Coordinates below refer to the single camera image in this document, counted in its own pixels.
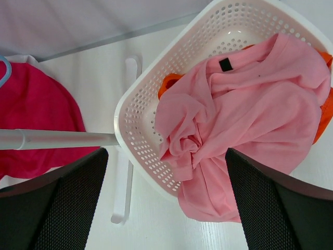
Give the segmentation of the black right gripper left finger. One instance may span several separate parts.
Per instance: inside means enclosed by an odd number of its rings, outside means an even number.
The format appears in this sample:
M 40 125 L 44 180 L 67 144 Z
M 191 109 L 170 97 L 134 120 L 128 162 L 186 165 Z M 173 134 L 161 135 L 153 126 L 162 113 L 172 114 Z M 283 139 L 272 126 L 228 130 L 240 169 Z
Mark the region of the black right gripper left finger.
M 1 189 L 1 249 L 85 249 L 108 152 Z

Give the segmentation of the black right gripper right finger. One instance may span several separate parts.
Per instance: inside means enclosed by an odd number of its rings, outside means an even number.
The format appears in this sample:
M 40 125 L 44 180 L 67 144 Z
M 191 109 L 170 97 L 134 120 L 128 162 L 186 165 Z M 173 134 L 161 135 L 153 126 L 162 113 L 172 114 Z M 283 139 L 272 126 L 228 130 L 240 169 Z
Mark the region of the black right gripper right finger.
M 249 249 L 332 249 L 332 191 L 229 148 L 225 155 Z

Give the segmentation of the pink t shirt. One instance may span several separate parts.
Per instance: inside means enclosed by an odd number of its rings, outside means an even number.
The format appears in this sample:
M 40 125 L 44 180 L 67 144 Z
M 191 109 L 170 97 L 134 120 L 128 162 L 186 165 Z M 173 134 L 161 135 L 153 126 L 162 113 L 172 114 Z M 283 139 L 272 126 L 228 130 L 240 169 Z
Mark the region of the pink t shirt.
M 161 96 L 155 116 L 160 159 L 181 184 L 184 214 L 239 222 L 227 150 L 291 173 L 313 145 L 330 88 L 331 70 L 316 49 L 282 33 L 184 74 Z

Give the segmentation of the magenta t shirt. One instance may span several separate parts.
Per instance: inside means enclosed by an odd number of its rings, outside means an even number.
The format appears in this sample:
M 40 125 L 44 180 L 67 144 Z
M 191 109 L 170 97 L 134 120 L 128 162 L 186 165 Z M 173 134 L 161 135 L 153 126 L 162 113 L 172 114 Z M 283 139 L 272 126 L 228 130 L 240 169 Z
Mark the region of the magenta t shirt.
M 53 78 L 28 63 L 11 63 L 1 87 L 1 129 L 84 132 L 80 109 L 72 95 Z M 3 150 L 1 177 L 31 179 L 65 166 L 96 147 Z

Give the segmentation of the orange t shirt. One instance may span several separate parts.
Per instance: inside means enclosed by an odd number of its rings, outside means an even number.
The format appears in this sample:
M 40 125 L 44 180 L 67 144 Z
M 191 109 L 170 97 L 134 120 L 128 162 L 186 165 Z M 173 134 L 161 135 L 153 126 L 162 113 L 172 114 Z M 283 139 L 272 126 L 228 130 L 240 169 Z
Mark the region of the orange t shirt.
M 316 51 L 321 55 L 323 60 L 325 61 L 327 67 L 329 70 L 331 70 L 332 65 L 332 55 L 327 52 L 322 52 L 316 49 Z M 171 73 L 167 75 L 161 84 L 161 87 L 159 88 L 157 97 L 158 99 L 161 98 L 161 96 L 170 88 L 172 87 L 179 79 L 181 79 L 184 75 L 183 74 L 177 74 L 177 73 Z M 318 125 L 317 133 L 315 136 L 315 139 L 313 141 L 313 144 L 315 144 L 318 139 L 321 137 L 321 135 L 324 133 L 325 129 L 329 125 L 331 119 L 332 119 L 332 87 L 330 88 L 329 95 L 324 102 L 324 104 L 321 106 L 321 120 Z

